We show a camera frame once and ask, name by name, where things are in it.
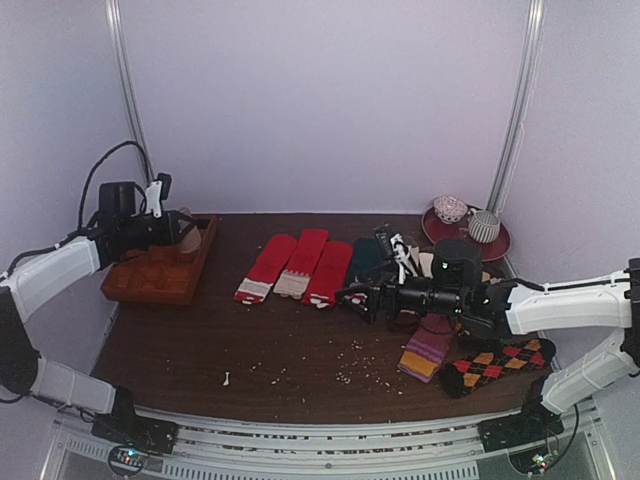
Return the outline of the tan ribbed sock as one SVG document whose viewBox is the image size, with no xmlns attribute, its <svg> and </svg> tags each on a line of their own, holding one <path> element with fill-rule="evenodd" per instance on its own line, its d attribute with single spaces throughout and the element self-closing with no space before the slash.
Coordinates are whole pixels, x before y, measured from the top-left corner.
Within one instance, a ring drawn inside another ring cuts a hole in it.
<svg viewBox="0 0 640 480">
<path fill-rule="evenodd" d="M 202 243 L 202 237 L 200 230 L 196 228 L 187 235 L 183 235 L 180 243 L 178 244 L 178 250 L 181 254 L 191 254 L 196 252 Z"/>
</svg>

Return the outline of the wooden compartment tray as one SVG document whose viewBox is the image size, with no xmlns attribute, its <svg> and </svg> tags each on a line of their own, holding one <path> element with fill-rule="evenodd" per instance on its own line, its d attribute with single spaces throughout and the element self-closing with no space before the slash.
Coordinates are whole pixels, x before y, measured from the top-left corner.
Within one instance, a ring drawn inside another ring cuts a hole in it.
<svg viewBox="0 0 640 480">
<path fill-rule="evenodd" d="M 182 253 L 178 246 L 170 246 L 132 251 L 127 262 L 109 270 L 101 285 L 104 297 L 116 302 L 189 305 L 219 225 L 215 215 L 195 219 L 201 235 L 198 249 Z"/>
</svg>

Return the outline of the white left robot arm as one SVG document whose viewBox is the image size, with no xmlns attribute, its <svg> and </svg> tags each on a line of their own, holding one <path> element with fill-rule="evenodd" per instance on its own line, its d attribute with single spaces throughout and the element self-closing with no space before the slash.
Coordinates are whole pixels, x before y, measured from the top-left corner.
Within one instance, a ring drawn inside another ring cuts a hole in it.
<svg viewBox="0 0 640 480">
<path fill-rule="evenodd" d="M 132 403 L 121 389 L 45 359 L 33 347 L 25 324 L 62 291 L 127 253 L 184 240 L 196 222 L 179 210 L 164 209 L 170 185 L 170 175 L 159 174 L 144 192 L 142 212 L 136 209 L 136 183 L 101 185 L 99 208 L 87 226 L 52 247 L 20 254 L 2 273 L 1 385 L 13 402 L 34 396 L 105 415 L 106 429 L 123 444 L 143 436 L 143 421 L 126 408 Z"/>
</svg>

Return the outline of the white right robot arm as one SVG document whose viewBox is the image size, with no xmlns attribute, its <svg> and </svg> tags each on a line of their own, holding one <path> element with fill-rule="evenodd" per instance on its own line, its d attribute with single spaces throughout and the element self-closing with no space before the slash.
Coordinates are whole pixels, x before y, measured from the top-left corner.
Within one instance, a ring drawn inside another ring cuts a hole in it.
<svg viewBox="0 0 640 480">
<path fill-rule="evenodd" d="M 383 266 L 368 282 L 342 289 L 338 303 L 366 322 L 380 313 L 440 314 L 484 339 L 507 339 L 539 330 L 610 327 L 611 335 L 570 366 L 530 388 L 523 412 L 513 419 L 519 440 L 535 440 L 551 418 L 625 376 L 639 373 L 639 261 L 624 270 L 574 283 L 535 284 L 512 278 L 482 279 L 482 251 L 463 239 L 434 247 L 428 277 L 404 276 Z"/>
</svg>

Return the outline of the dark green monkey sock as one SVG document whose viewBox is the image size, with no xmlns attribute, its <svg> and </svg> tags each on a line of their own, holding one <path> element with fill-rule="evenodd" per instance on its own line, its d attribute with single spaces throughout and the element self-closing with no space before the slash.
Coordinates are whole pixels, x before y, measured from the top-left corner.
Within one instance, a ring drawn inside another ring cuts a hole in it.
<svg viewBox="0 0 640 480">
<path fill-rule="evenodd" d="M 378 242 L 373 238 L 358 238 L 353 244 L 353 255 L 340 291 L 360 284 L 379 286 L 383 279 L 380 267 L 383 258 Z"/>
</svg>

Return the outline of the red sock spotted cuff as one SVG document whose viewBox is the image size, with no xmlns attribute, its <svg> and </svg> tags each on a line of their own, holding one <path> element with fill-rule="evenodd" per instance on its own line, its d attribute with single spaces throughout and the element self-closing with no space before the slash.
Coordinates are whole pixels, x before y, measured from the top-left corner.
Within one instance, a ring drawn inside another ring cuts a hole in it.
<svg viewBox="0 0 640 480">
<path fill-rule="evenodd" d="M 334 307 L 336 292 L 344 285 L 352 255 L 353 248 L 349 244 L 328 242 L 305 291 L 302 303 L 318 309 Z"/>
</svg>

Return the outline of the orange purple striped sock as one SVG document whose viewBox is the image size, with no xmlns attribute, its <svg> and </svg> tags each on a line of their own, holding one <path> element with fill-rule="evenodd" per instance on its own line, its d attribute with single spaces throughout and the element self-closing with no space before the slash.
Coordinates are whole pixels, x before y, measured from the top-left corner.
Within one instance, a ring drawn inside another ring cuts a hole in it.
<svg viewBox="0 0 640 480">
<path fill-rule="evenodd" d="M 447 316 L 424 317 L 404 348 L 398 370 L 429 383 L 442 366 L 456 333 L 457 328 Z"/>
</svg>

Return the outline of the red sock beige cuff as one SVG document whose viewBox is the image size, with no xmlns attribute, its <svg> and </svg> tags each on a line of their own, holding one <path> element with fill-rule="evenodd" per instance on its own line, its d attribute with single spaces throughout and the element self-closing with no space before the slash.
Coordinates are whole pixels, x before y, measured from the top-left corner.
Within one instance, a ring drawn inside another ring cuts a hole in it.
<svg viewBox="0 0 640 480">
<path fill-rule="evenodd" d="M 298 300 L 303 297 L 328 239 L 329 232 L 324 229 L 306 229 L 301 233 L 296 249 L 274 286 L 276 294 Z"/>
</svg>

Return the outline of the red round plate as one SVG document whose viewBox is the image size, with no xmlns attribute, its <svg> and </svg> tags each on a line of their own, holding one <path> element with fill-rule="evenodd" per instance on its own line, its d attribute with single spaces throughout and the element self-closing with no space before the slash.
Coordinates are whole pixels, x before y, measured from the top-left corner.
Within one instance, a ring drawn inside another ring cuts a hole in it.
<svg viewBox="0 0 640 480">
<path fill-rule="evenodd" d="M 468 218 L 463 217 L 454 224 L 443 223 L 435 214 L 433 207 L 429 208 L 421 219 L 422 230 L 427 239 L 433 244 L 447 239 L 456 238 L 469 241 L 482 250 L 483 260 L 493 262 L 502 259 L 511 246 L 511 237 L 504 225 L 500 227 L 498 237 L 491 243 L 479 243 L 468 232 Z"/>
</svg>

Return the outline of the red sock white cuff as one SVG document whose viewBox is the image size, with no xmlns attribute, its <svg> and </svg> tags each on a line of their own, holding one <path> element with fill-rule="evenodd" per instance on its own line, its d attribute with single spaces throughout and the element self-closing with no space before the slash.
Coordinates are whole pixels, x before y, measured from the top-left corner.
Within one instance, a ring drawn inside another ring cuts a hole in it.
<svg viewBox="0 0 640 480">
<path fill-rule="evenodd" d="M 287 234 L 273 236 L 258 256 L 249 273 L 234 294 L 236 302 L 245 305 L 262 303 L 298 245 Z"/>
</svg>

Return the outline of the white patterned bowl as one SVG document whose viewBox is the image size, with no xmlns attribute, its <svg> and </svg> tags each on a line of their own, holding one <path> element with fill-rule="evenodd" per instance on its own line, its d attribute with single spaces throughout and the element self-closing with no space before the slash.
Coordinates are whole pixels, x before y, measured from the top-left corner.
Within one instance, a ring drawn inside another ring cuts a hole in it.
<svg viewBox="0 0 640 480">
<path fill-rule="evenodd" d="M 445 224 L 454 224 L 467 215 L 468 206 L 462 200 L 448 195 L 439 196 L 433 202 L 436 217 Z"/>
</svg>

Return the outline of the grey striped mug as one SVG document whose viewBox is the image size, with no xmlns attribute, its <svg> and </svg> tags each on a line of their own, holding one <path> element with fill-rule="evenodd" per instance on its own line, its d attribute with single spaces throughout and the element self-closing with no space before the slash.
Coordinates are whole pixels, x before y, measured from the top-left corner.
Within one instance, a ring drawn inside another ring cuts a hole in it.
<svg viewBox="0 0 640 480">
<path fill-rule="evenodd" d="M 470 237 L 480 243 L 489 244 L 495 241 L 500 233 L 501 221 L 491 211 L 472 209 L 468 220 Z"/>
</svg>

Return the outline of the left aluminium frame post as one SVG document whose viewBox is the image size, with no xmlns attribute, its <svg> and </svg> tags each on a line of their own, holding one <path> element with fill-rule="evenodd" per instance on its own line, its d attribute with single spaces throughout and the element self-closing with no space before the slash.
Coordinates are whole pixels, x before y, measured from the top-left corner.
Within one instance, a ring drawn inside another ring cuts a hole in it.
<svg viewBox="0 0 640 480">
<path fill-rule="evenodd" d="M 135 88 L 129 64 L 125 32 L 122 22 L 121 2 L 106 0 L 105 12 L 107 27 L 115 57 L 116 68 L 120 80 L 120 88 L 124 100 L 126 120 L 132 139 L 142 148 L 139 154 L 140 165 L 147 184 L 155 179 L 155 172 L 150 161 L 146 139 L 143 132 L 140 112 L 135 95 Z"/>
</svg>

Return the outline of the aluminium frame post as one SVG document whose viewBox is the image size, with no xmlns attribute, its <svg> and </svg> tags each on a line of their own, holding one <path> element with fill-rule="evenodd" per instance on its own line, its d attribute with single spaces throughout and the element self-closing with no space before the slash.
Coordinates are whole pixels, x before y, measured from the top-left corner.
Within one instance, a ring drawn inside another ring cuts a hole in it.
<svg viewBox="0 0 640 480">
<path fill-rule="evenodd" d="M 524 120 L 533 95 L 538 57 L 543 36 L 546 1 L 529 2 L 519 73 L 498 168 L 487 203 L 487 209 L 501 215 L 518 160 L 524 135 Z"/>
<path fill-rule="evenodd" d="M 116 68 L 120 80 L 120 88 L 124 100 L 126 120 L 132 139 L 142 148 L 139 154 L 140 165 L 147 184 L 155 179 L 155 172 L 150 161 L 146 139 L 143 132 L 140 112 L 135 95 L 135 88 L 129 64 L 125 32 L 122 22 L 121 2 L 106 0 L 105 12 L 107 27 L 115 57 Z"/>
</svg>

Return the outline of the right aluminium frame post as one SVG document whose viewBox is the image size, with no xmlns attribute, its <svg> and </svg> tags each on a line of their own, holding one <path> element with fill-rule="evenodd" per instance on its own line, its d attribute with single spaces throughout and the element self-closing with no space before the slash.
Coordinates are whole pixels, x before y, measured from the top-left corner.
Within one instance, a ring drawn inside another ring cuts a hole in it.
<svg viewBox="0 0 640 480">
<path fill-rule="evenodd" d="M 498 168 L 487 203 L 487 209 L 501 215 L 518 160 L 524 135 L 524 120 L 533 95 L 538 57 L 543 36 L 546 1 L 529 2 L 519 73 Z"/>
</svg>

